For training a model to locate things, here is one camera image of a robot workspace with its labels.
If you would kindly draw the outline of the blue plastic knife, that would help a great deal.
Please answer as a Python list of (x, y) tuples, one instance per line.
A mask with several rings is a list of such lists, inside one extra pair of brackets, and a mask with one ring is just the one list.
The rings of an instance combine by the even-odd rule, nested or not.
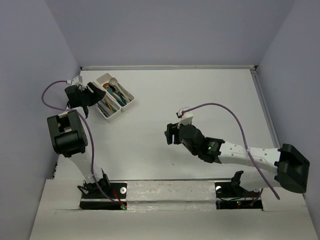
[(101, 108), (101, 111), (104, 112), (104, 115), (109, 118), (110, 115), (112, 115), (112, 112), (110, 111), (110, 109), (105, 105), (104, 101), (99, 101), (98, 105)]

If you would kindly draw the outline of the copper spoon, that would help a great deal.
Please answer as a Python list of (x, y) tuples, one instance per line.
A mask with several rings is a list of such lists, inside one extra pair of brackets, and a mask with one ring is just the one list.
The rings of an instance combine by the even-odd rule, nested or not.
[(108, 82), (106, 82), (106, 83), (103, 84), (103, 88), (104, 88), (108, 93), (110, 93), (110, 94), (113, 93), (113, 88), (110, 87), (110, 85), (109, 85)]

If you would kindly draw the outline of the steel knife pink handle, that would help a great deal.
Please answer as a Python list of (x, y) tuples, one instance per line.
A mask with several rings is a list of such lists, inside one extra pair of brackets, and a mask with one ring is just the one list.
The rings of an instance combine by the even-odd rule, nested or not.
[(108, 115), (109, 117), (111, 117), (113, 114), (112, 114), (112, 112), (110, 111), (110, 109), (108, 108), (108, 106), (107, 106), (107, 105), (104, 105), (103, 107), (104, 107), (105, 111), (107, 112), (107, 115)]

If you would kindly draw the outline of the beige plastic spoon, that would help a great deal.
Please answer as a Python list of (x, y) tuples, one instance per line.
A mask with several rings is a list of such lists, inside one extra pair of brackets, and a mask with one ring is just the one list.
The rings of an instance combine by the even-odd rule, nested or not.
[(118, 80), (117, 80), (116, 78), (112, 77), (112, 78), (109, 80), (109, 84), (110, 84), (111, 86), (113, 86), (115, 89), (117, 89), (118, 92), (121, 93), (124, 98), (126, 98), (126, 96), (125, 96), (125, 94), (123, 93), (123, 91), (121, 90), (121, 88), (120, 88), (120, 86), (119, 86), (119, 83), (118, 83)]

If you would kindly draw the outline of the steel knife dark handle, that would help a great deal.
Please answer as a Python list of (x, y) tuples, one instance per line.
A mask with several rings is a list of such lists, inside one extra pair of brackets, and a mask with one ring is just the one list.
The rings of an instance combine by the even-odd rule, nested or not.
[(109, 117), (108, 113), (105, 111), (103, 107), (101, 107), (100, 105), (98, 105), (97, 107), (105, 118)]

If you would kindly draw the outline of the steel spoon teal handle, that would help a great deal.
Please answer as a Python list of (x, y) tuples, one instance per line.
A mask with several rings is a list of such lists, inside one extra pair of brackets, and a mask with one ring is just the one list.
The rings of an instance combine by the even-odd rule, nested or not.
[(126, 100), (121, 95), (121, 92), (119, 90), (117, 90), (117, 88), (113, 85), (110, 85), (110, 87), (112, 87), (113, 93), (116, 94), (122, 101), (124, 101), (127, 104)]

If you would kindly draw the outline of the black spoon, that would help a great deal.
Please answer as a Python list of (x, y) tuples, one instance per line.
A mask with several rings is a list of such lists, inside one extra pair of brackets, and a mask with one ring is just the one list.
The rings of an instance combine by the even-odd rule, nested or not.
[(130, 99), (130, 97), (127, 96), (127, 94), (126, 94), (125, 92), (121, 91), (120, 93), (121, 93), (121, 95), (123, 96), (123, 98), (125, 99), (125, 101), (126, 101), (127, 103), (130, 103), (130, 102), (132, 101), (132, 100)]

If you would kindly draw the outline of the orange plastic knife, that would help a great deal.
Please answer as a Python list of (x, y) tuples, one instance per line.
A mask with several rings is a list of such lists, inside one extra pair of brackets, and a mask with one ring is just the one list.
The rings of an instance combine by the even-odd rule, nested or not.
[(107, 107), (110, 109), (110, 111), (112, 112), (112, 114), (114, 113), (112, 106), (109, 104), (108, 100), (106, 98), (104, 98), (104, 101), (107, 105)]

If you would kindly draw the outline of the teal plastic knife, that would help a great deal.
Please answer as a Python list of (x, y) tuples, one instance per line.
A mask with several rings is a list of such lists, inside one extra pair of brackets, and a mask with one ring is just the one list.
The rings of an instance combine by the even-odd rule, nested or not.
[(111, 106), (112, 111), (114, 113), (116, 113), (117, 111), (120, 110), (118, 104), (112, 98), (110, 98), (108, 95), (105, 98), (106, 98), (108, 104)]

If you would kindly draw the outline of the steel knife teal handle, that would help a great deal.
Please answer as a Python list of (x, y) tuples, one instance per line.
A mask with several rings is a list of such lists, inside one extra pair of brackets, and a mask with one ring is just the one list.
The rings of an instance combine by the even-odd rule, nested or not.
[(119, 107), (119, 105), (116, 103), (116, 102), (114, 102), (114, 101), (109, 101), (108, 100), (108, 103), (111, 105), (111, 107), (113, 108), (113, 111), (114, 111), (114, 113), (113, 114), (115, 114), (116, 112), (118, 112), (121, 108)]

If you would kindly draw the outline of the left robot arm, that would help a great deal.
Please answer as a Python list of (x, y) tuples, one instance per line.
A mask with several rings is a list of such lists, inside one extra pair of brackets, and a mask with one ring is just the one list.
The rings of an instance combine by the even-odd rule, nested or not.
[[(66, 83), (68, 98), (66, 107), (55, 107), (45, 101), (45, 93), (58, 83)], [(111, 183), (104, 170), (95, 164), (95, 146), (93, 136), (86, 118), (88, 107), (97, 104), (105, 96), (105, 92), (89, 82), (59, 80), (51, 83), (42, 93), (42, 103), (48, 108), (61, 111), (60, 114), (47, 118), (50, 140), (54, 151), (58, 155), (71, 160), (84, 177), (84, 185), (78, 189), (85, 195), (97, 194), (104, 198), (110, 194)]]

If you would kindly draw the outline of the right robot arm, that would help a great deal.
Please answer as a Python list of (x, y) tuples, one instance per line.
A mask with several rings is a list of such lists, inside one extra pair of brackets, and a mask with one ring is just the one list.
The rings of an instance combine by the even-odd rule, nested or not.
[(291, 144), (284, 143), (280, 148), (246, 149), (242, 145), (206, 137), (192, 124), (169, 123), (164, 134), (168, 145), (182, 144), (193, 156), (206, 163), (256, 169), (257, 174), (245, 173), (244, 169), (235, 172), (230, 183), (235, 196), (277, 187), (297, 194), (307, 191), (310, 162)]

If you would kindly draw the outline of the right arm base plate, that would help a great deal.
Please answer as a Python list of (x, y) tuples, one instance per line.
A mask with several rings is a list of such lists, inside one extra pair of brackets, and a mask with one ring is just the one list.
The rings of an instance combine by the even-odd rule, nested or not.
[(215, 182), (217, 210), (263, 210), (261, 193), (233, 187), (231, 182)]

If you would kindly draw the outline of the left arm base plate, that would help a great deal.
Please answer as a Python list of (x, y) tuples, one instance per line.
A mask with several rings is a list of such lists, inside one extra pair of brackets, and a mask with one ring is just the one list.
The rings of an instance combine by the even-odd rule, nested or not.
[(94, 184), (95, 189), (89, 192), (85, 186), (78, 186), (81, 192), (79, 208), (82, 210), (121, 211), (127, 209), (128, 183), (125, 181), (111, 181), (110, 189), (101, 187), (103, 192), (112, 200), (105, 197)]

